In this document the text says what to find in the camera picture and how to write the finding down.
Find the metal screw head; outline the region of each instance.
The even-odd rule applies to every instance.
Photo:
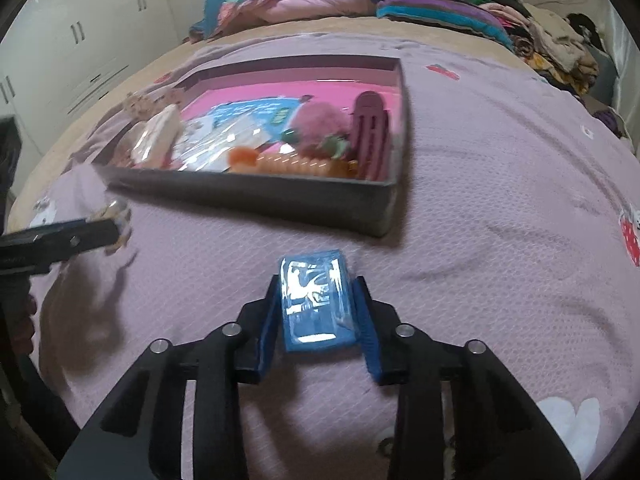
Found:
[[[467,347],[472,354],[483,354],[486,351],[486,345],[482,341],[478,341],[478,339],[469,341]]]
[[[169,342],[166,339],[156,339],[149,345],[149,349],[154,354],[161,354],[169,348]]]
[[[226,336],[232,337],[242,332],[242,327],[238,323],[227,323],[222,327],[222,333]]]
[[[396,333],[400,337],[411,337],[413,334],[415,334],[415,328],[411,325],[402,323],[401,325],[396,326]]]

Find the gray storage box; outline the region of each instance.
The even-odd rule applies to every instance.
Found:
[[[207,89],[236,86],[234,80],[251,83],[300,80],[317,77],[396,86],[400,93],[396,117],[391,117],[392,149],[388,178],[384,182],[239,173],[173,170],[137,170],[111,166],[114,149],[132,124],[123,129],[96,157],[94,165],[105,183],[157,197],[222,206],[268,216],[329,227],[347,228],[383,236],[391,228],[402,159],[406,146],[407,98],[400,60],[377,56],[288,56],[258,59],[222,66],[204,64],[178,81],[191,102]]]

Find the cable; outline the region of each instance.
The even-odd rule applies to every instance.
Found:
[[[548,2],[539,2],[536,4],[533,4],[534,6],[540,6],[540,5],[546,5],[546,4],[559,4],[559,5],[577,5],[577,4],[583,4],[585,3],[587,0],[565,0],[564,2],[559,2],[557,0],[549,0]]]

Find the pink comb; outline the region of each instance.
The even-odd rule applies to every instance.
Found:
[[[389,114],[377,92],[363,92],[356,98],[349,141],[358,159],[358,178],[384,178],[383,167],[389,143]]]

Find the plastic bag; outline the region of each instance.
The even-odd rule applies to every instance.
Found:
[[[193,124],[188,124],[187,138],[181,139],[174,147],[174,170],[226,171],[229,169],[228,150],[236,146],[258,148],[271,139],[261,121],[251,112],[232,117],[219,126],[214,125],[211,116],[196,121],[196,129],[193,129]]]
[[[121,168],[164,168],[172,145],[182,132],[180,110],[177,105],[169,105],[124,134],[114,150],[111,164]]]

